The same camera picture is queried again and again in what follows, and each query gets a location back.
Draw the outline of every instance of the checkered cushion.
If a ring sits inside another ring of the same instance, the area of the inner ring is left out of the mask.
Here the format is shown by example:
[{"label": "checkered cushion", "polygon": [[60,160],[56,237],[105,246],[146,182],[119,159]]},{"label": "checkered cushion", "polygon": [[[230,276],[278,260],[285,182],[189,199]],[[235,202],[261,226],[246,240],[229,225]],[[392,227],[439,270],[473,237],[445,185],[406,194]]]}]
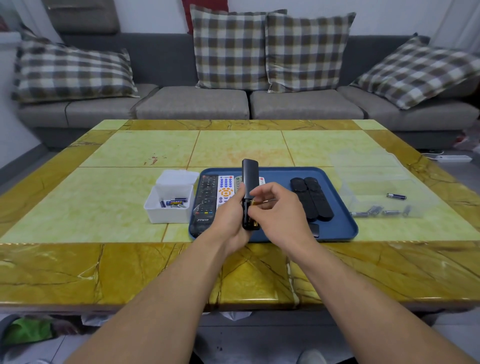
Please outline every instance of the checkered cushion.
[{"label": "checkered cushion", "polygon": [[200,88],[266,90],[266,12],[216,12],[190,7]]},{"label": "checkered cushion", "polygon": [[306,19],[269,13],[265,27],[268,92],[335,88],[355,15]]},{"label": "checkered cushion", "polygon": [[479,57],[428,47],[415,36],[351,85],[407,110],[479,74]]},{"label": "checkered cushion", "polygon": [[21,103],[100,97],[140,97],[130,56],[80,50],[22,33],[12,98]]}]

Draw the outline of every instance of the blue tray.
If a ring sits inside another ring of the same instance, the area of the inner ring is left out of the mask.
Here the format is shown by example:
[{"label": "blue tray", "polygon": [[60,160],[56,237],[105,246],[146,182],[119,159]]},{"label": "blue tray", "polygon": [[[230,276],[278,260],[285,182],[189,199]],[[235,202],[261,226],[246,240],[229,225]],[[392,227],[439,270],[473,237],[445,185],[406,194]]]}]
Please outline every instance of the blue tray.
[{"label": "blue tray", "polygon": [[[200,173],[200,179],[204,174],[218,174],[219,176],[231,175],[237,177],[241,176],[241,168],[207,168]],[[328,222],[319,220],[314,222],[320,225],[320,236],[317,240],[323,242],[341,242],[351,240],[357,236],[359,228],[355,220],[350,215],[350,212],[328,179],[326,173],[320,168],[260,167],[260,176],[265,178],[265,183],[277,182],[289,190],[291,190],[290,180],[294,177],[316,178],[335,214],[334,218]],[[268,241],[263,230],[255,231],[250,238],[250,242],[252,243],[267,243]]]}]

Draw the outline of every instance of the clear plastic container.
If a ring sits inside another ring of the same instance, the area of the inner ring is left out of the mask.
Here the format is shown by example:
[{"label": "clear plastic container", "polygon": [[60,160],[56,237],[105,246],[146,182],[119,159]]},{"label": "clear plastic container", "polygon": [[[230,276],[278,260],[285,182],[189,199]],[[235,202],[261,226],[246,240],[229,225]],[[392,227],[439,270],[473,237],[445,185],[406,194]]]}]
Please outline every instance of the clear plastic container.
[{"label": "clear plastic container", "polygon": [[[384,149],[364,154],[345,150],[331,154],[330,160],[342,180],[338,194],[350,212],[370,211],[369,218],[418,218],[439,202],[437,195]],[[374,206],[379,206],[377,214],[372,214]]]}]

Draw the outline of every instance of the remote control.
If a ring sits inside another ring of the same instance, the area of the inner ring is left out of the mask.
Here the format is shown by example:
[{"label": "remote control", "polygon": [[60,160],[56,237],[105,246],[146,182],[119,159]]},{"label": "remote control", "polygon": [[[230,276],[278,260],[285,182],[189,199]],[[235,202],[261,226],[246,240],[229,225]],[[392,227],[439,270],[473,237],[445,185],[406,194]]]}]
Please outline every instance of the remote control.
[{"label": "remote control", "polygon": [[308,192],[305,181],[302,178],[295,177],[290,180],[290,186],[292,187],[292,191],[297,194],[303,206],[303,210],[305,211],[305,215],[307,215],[307,220],[317,220],[318,212],[315,204],[313,203],[312,197]]},{"label": "remote control", "polygon": [[260,181],[258,162],[253,159],[244,159],[241,162],[241,177],[246,189],[245,197],[241,201],[243,207],[242,227],[245,230],[260,230],[258,222],[248,216],[248,208],[253,203],[253,196],[250,191],[257,187]]},{"label": "remote control", "polygon": [[234,194],[233,176],[219,176],[216,190],[216,208],[227,202]]},{"label": "remote control", "polygon": [[[235,177],[235,193],[240,188],[241,176]],[[265,184],[265,178],[259,177],[258,178],[258,185]]]},{"label": "remote control", "polygon": [[213,222],[216,210],[215,191],[217,190],[217,183],[217,174],[204,174],[198,183],[190,223],[190,234],[194,238],[207,230]]},{"label": "remote control", "polygon": [[304,179],[307,185],[310,197],[313,200],[313,204],[318,212],[318,219],[320,221],[330,221],[333,219],[333,211],[330,207],[322,188],[318,184],[318,181],[313,177],[307,177]]}]

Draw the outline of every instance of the coffee table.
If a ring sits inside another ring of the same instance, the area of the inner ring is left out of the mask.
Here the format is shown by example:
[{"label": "coffee table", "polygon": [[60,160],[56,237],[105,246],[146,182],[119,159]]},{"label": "coffee table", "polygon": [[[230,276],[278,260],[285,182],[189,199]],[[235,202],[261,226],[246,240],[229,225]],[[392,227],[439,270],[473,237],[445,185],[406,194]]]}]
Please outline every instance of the coffee table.
[{"label": "coffee table", "polygon": [[[111,312],[190,243],[187,224],[150,224],[143,203],[164,169],[322,168],[383,147],[440,198],[424,218],[358,219],[334,254],[412,308],[480,302],[480,197],[374,120],[105,120],[0,196],[0,310]],[[206,310],[321,308],[272,244],[225,262]]]}]

